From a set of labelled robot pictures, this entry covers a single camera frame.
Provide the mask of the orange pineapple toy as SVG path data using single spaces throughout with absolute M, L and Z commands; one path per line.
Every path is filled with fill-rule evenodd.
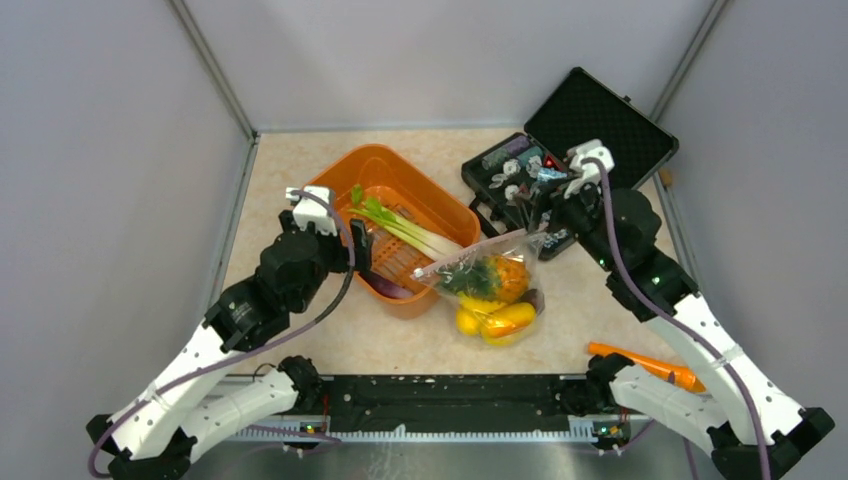
M 528 289 L 531 274 L 525 263 L 495 254 L 457 263 L 438 272 L 437 285 L 451 294 L 514 303 Z

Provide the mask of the clear zip top bag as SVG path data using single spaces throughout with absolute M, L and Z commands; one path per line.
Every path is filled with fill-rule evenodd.
M 491 346 L 529 335 L 545 311 L 537 262 L 543 232 L 512 231 L 490 238 L 411 273 L 455 307 L 459 332 Z

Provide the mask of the orange yellow mango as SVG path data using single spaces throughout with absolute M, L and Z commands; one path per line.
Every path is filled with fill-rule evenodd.
M 501 339 L 524 330 L 536 317 L 536 309 L 531 303 L 520 302 L 487 314 L 480 331 L 485 338 Z

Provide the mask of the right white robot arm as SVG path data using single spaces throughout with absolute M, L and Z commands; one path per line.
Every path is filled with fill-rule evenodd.
M 661 225 L 639 191 L 602 181 L 514 196 L 532 229 L 569 231 L 606 271 L 613 298 L 660 336 L 704 385 L 696 394 L 620 354 L 590 365 L 589 404 L 650 416 L 703 450 L 726 479 L 779 479 L 835 426 L 778 388 L 712 312 L 695 280 L 657 247 Z

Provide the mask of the yellow bell pepper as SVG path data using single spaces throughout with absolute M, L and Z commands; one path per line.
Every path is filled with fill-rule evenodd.
M 481 324 L 475 313 L 463 307 L 456 310 L 455 326 L 464 335 L 477 336 L 480 334 Z

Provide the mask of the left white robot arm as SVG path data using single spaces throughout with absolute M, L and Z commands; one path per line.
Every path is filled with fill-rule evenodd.
M 337 233 L 314 219 L 280 215 L 282 233 L 260 256 L 256 272 L 225 289 L 163 372 L 128 406 L 94 416 L 87 466 L 96 479 L 180 479 L 205 453 L 272 414 L 308 413 L 322 381 L 312 362 L 287 357 L 261 378 L 217 400 L 207 394 L 237 364 L 282 345 L 327 318 L 355 272 L 371 263 L 365 223 Z

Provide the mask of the yellow banana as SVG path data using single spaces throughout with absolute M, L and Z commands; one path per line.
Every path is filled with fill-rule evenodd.
M 458 299 L 461 308 L 481 314 L 489 314 L 507 306 L 506 302 L 469 297 L 464 293 Z

